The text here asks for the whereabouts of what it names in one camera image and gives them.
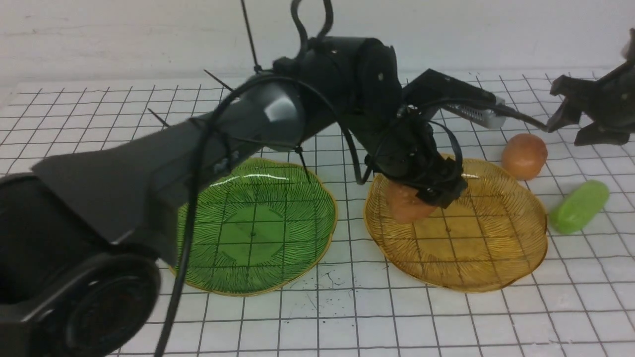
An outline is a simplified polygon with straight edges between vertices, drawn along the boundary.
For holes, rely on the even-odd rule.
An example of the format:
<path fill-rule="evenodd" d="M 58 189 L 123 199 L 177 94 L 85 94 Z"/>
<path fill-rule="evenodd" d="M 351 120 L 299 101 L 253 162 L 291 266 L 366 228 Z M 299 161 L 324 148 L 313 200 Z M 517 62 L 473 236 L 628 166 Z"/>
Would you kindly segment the black robot arm left side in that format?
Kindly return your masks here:
<path fill-rule="evenodd" d="M 45 158 L 1 179 L 1 355 L 104 357 L 127 343 L 159 296 L 156 260 L 177 255 L 177 211 L 263 147 L 296 149 L 340 124 L 369 170 L 447 207 L 465 190 L 424 124 L 476 89 L 428 69 L 402 87 L 378 39 L 312 38 L 294 59 L 231 91 L 212 112 L 104 151 Z"/>

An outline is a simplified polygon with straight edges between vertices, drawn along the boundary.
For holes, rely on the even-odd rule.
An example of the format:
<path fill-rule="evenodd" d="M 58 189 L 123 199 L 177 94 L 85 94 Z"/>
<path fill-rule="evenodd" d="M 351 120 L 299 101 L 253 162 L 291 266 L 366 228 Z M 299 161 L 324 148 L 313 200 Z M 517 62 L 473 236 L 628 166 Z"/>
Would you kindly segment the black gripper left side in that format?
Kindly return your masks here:
<path fill-rule="evenodd" d="M 437 147 L 433 125 L 446 132 L 454 156 L 444 157 Z M 456 136 L 431 117 L 383 120 L 365 118 L 365 178 L 381 174 L 415 190 L 430 206 L 447 208 L 467 189 L 463 155 Z"/>

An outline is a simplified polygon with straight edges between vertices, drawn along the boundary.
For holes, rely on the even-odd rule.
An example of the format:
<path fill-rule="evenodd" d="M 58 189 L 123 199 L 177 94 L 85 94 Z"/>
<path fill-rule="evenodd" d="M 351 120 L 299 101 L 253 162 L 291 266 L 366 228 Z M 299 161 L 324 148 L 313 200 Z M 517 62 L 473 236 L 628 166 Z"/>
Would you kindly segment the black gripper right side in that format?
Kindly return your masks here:
<path fill-rule="evenodd" d="M 549 118 L 546 131 L 579 124 L 581 115 L 591 123 L 578 131 L 574 145 L 625 145 L 635 132 L 635 30 L 622 52 L 625 62 L 597 80 L 561 75 L 550 93 L 563 96 L 558 110 Z"/>

